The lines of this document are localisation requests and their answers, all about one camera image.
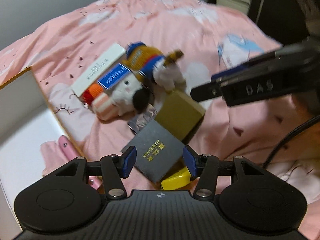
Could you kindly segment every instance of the black cable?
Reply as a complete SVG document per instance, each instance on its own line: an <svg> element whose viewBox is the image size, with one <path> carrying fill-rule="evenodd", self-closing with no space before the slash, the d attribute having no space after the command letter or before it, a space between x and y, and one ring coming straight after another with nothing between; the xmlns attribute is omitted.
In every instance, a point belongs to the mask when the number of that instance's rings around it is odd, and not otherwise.
<svg viewBox="0 0 320 240"><path fill-rule="evenodd" d="M276 153L280 150L280 148L285 145L287 142L289 142L293 137L297 136L298 134L302 133L303 131L305 131L306 129L310 128L311 126L315 125L316 123L320 122L320 115L317 115L311 119L309 119L308 121L304 122L302 125L299 125L297 128L295 128L294 130L292 130L291 132L289 132L272 150L272 152L269 154L268 158L266 159L266 161L264 162L264 164L262 165L262 167L265 169L270 162L272 161L272 159L274 158L274 156L276 155Z"/></svg>

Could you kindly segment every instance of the open white box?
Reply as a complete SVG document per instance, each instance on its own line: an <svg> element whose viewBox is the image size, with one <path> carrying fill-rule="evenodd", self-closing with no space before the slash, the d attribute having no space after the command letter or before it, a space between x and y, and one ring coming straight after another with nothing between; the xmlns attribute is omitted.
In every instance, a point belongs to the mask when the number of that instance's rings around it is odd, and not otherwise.
<svg viewBox="0 0 320 240"><path fill-rule="evenodd" d="M32 71L27 68L0 86L0 239L21 232L13 203L26 187L42 178L40 145L66 130L56 119Z"/></svg>

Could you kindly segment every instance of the olive green box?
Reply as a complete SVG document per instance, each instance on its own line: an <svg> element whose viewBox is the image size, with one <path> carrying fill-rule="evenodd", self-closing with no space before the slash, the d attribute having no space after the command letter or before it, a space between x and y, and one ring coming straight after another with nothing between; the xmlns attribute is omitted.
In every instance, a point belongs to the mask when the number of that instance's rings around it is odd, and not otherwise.
<svg viewBox="0 0 320 240"><path fill-rule="evenodd" d="M166 98L155 120L182 141L201 121L204 113L205 109L190 96L174 91Z"/></svg>

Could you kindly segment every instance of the pink bedsheet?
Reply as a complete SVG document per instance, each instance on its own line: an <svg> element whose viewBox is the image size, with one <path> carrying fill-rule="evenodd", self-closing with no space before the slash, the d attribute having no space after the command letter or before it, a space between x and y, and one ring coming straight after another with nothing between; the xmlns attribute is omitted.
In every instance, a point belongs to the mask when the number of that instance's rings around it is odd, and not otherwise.
<svg viewBox="0 0 320 240"><path fill-rule="evenodd" d="M249 57L280 47L242 13L198 0L100 0L53 19L0 52L0 84L32 65L56 114L90 161L120 154L133 138L127 121L133 114L101 122L70 89L81 73L114 42L126 46L142 41L163 53L181 49L179 66L186 92L210 80L213 73ZM157 90L156 108L165 93ZM203 103L203 124L190 145L199 153L230 160L243 155L262 163L273 146L302 123L291 97L228 108L221 99ZM316 142L306 135L288 143L270 170L299 188L309 205L300 231L316 239L320 229L320 180ZM55 142L42 146L47 174L67 159ZM155 185L133 169L123 180L128 191ZM220 192L229 178L219 180ZM193 189L196 181L188 189Z"/></svg>

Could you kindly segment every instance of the pink handle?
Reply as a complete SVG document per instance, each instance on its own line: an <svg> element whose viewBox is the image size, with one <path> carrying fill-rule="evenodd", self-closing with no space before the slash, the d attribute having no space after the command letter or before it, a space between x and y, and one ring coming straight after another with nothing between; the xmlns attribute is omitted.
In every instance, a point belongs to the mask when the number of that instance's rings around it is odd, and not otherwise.
<svg viewBox="0 0 320 240"><path fill-rule="evenodd" d="M68 140L68 138L64 135L60 136L58 139L58 144L63 152L63 154L67 157L69 161L73 160L76 157L79 157L79 153L73 147L72 143ZM94 189L98 189L101 186L102 182L97 177L89 177L89 185Z"/></svg>

